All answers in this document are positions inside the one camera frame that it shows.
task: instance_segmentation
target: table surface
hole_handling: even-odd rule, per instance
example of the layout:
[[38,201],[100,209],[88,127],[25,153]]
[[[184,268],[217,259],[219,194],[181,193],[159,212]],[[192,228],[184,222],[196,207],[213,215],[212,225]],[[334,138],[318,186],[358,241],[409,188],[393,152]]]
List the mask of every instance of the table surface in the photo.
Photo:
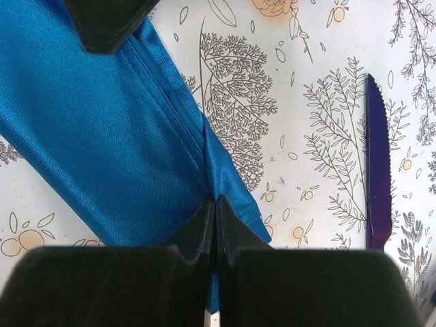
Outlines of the table surface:
[[[394,232],[386,253],[423,320],[436,290],[435,7],[161,0],[149,16],[224,135],[276,248],[364,248],[364,77],[375,77],[391,137]],[[221,96],[228,100],[217,104]],[[3,160],[9,150],[0,138],[1,287],[34,247],[103,246],[24,159]]]

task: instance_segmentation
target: blue cloth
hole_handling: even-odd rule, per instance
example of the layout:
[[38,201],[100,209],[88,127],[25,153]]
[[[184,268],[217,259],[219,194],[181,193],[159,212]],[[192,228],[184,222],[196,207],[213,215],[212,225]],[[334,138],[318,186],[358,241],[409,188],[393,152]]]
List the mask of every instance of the blue cloth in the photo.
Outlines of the blue cloth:
[[219,194],[270,241],[148,20],[115,55],[88,54],[60,0],[13,0],[0,40],[0,134],[106,245],[159,244]]

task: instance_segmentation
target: orange rose print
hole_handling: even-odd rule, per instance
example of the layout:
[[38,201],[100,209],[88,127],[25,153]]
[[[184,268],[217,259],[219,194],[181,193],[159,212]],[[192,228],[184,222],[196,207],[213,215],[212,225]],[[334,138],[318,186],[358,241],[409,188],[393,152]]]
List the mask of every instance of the orange rose print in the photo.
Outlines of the orange rose print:
[[273,17],[287,14],[291,10],[292,0],[253,0],[253,3],[262,15]]

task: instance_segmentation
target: serrated blade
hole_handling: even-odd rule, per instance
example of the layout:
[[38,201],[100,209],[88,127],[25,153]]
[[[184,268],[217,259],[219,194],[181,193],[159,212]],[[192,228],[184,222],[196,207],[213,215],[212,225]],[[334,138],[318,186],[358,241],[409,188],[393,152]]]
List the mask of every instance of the serrated blade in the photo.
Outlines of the serrated blade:
[[389,129],[386,109],[374,77],[367,78],[367,249],[384,251],[392,233]]

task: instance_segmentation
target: black object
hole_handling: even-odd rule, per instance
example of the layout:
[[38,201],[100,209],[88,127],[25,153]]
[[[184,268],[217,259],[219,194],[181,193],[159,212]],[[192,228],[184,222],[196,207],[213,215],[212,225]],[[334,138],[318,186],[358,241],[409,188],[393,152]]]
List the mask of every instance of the black object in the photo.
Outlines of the black object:
[[420,325],[384,254],[274,250],[221,196],[162,246],[30,251],[0,298],[0,326],[208,326],[213,271],[222,326]]
[[85,50],[113,54],[159,0],[64,0]]

